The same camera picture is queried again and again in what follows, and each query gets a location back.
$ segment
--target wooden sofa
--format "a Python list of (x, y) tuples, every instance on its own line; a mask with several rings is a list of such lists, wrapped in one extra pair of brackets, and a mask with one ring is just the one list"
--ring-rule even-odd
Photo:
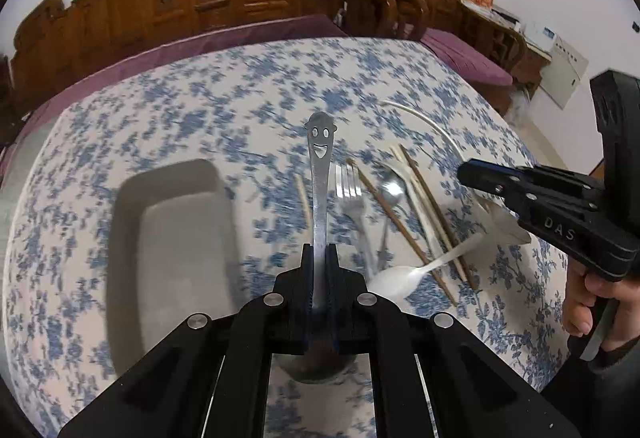
[[(423, 0), (398, 0), (403, 18), (426, 28)], [(44, 0), (20, 24), (12, 105), (20, 115), (98, 70), (203, 32), (308, 14), (338, 13), (352, 36), (404, 35), (396, 0)]]

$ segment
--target finger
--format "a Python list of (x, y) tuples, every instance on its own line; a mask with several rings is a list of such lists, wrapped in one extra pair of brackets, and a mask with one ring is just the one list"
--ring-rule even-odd
[(566, 297), (585, 306), (594, 306), (596, 296), (584, 285), (584, 278), (579, 274), (580, 269), (572, 267), (566, 274)]
[(565, 299), (562, 304), (562, 324), (569, 333), (570, 329), (575, 328), (580, 333), (588, 334), (593, 325), (591, 310), (584, 304)]
[(640, 304), (640, 282), (623, 279), (616, 283), (605, 281), (599, 275), (587, 274), (584, 285), (588, 291), (605, 299), (618, 299), (620, 303)]
[(572, 322), (565, 320), (564, 317), (562, 318), (562, 328), (564, 328), (569, 335), (573, 335), (574, 337), (582, 337), (584, 335)]
[(587, 273), (587, 267), (581, 264), (581, 262), (577, 259), (574, 259), (570, 256), (568, 260), (567, 272), (572, 272), (573, 274), (584, 276)]
[(640, 306), (638, 304), (621, 303), (616, 312), (613, 327), (602, 342), (602, 349), (606, 352), (616, 350), (640, 335)]

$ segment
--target table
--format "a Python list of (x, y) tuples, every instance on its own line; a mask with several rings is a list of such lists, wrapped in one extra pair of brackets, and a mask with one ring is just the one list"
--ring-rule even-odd
[[(458, 238), (482, 230), (459, 164), (426, 123), (391, 100), (428, 114), (465, 156), (507, 165), (533, 162), (522, 141), (470, 86), (419, 43), (323, 39), (223, 50), (126, 79), (63, 112), (27, 180), (5, 266), (4, 331), (17, 398), (44, 434), (60, 427), (114, 381), (105, 331), (111, 211), (118, 187), (141, 171), (193, 158), (217, 166), (234, 197), (250, 296), (297, 266), (307, 241), (294, 174), (310, 194), (306, 131), (313, 111), (337, 125), (334, 161), (354, 157), (370, 176), (401, 142), (416, 160)], [(328, 241), (343, 266), (360, 267), (353, 224), (328, 199)], [(425, 247), (410, 209), (398, 208)], [(384, 215), (367, 202), (374, 246)], [(391, 264), (417, 264), (395, 231)], [(479, 291), (443, 269), (453, 308), (428, 275), (406, 301), (428, 316), (454, 314), (527, 382), (542, 388), (566, 357), (560, 316), (566, 257), (533, 238), (467, 255)], [(271, 372), (266, 436), (372, 436), (366, 357), (328, 385), (305, 386)]]
[(527, 43), (527, 50), (511, 70), (511, 75), (517, 82), (525, 86), (529, 91), (529, 97), (532, 98), (542, 82), (540, 71), (549, 64), (551, 64), (551, 56), (548, 53)]

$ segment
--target fork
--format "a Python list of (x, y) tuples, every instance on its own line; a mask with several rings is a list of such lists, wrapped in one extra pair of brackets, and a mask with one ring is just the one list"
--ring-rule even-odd
[(367, 275), (369, 276), (369, 281), (371, 281), (377, 271), (374, 271), (373, 268), (373, 254), (371, 253), (369, 237), (362, 221), (365, 207), (360, 177), (351, 164), (335, 165), (335, 194), (338, 198), (340, 209), (356, 226), (358, 251), (364, 259)]

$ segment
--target purple seat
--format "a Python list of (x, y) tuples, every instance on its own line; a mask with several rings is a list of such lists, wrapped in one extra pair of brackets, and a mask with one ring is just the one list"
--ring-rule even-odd
[(7, 170), (12, 153), (27, 135), (58, 117), (69, 105), (103, 89), (105, 86), (186, 57), (208, 54), (225, 48), (267, 43), (268, 41), (343, 37), (346, 37), (346, 34), (324, 14), (313, 14), (214, 30), (192, 38), (163, 44), (131, 56), (72, 84), (35, 110), (18, 134), (14, 144), (8, 147), (4, 155), (0, 157), (0, 177)]
[(513, 83), (507, 71), (450, 32), (428, 28), (420, 42), (467, 82), (496, 86)]

